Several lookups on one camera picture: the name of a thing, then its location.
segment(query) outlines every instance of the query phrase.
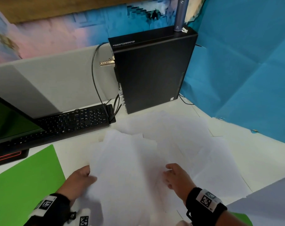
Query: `red trim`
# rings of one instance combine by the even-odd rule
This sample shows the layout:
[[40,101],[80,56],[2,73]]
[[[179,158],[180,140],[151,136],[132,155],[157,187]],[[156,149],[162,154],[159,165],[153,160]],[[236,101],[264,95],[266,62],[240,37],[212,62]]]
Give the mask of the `red trim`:
[[11,154],[7,154],[5,156],[0,156],[0,158],[6,157],[6,156],[11,156],[11,157],[6,157],[4,159],[0,159],[0,161],[5,160],[5,159],[9,159],[9,158],[13,158],[13,157],[16,157],[16,156],[20,156],[20,155],[21,155],[21,151],[20,152],[11,153]]

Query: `painted wall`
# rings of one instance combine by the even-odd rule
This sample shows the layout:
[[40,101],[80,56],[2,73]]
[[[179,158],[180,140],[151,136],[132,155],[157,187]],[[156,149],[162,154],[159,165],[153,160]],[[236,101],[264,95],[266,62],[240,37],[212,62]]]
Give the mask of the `painted wall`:
[[[186,22],[198,30],[205,0],[190,0]],[[56,54],[108,41],[109,37],[160,27],[175,21],[178,0],[147,0],[10,24],[0,12],[0,63]]]

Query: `black keyboard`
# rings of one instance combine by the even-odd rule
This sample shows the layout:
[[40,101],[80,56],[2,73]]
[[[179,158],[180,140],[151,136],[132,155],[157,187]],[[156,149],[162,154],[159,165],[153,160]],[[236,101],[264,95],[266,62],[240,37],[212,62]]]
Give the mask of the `black keyboard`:
[[[108,115],[112,116],[114,113],[112,105],[106,105],[105,107]],[[95,105],[38,118],[35,119],[35,122],[44,131],[0,143],[0,155],[3,155],[3,150],[8,151],[8,153],[22,151],[42,144],[107,128],[110,126],[110,123],[114,123],[116,120],[114,118],[109,122],[103,106]]]

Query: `desk surface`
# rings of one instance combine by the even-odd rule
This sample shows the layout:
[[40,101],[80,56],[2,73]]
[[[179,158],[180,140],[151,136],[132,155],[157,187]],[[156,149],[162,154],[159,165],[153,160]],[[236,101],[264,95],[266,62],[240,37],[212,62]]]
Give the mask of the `desk surface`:
[[[227,140],[243,179],[252,192],[272,184],[285,177],[285,144],[259,133],[252,134],[250,130],[234,124],[210,118],[194,105],[186,105],[180,99],[155,106],[134,114],[128,115],[122,106],[116,119],[137,116],[151,111],[164,110],[170,114],[180,116],[205,117],[209,130],[214,137],[224,136]],[[67,178],[73,171],[88,165],[87,150],[91,143],[103,141],[106,131],[110,128],[94,131],[66,140],[54,142],[63,173]],[[47,147],[42,145],[30,149],[29,156]],[[0,166],[0,173],[16,165],[20,161]],[[223,200],[225,204],[236,201]]]

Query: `computer tower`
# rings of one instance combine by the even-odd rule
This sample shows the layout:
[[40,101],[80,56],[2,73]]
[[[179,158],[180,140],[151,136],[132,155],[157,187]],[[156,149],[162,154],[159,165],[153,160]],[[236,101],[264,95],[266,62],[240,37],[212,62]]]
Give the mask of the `computer tower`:
[[127,113],[178,98],[197,32],[174,26],[109,38]]

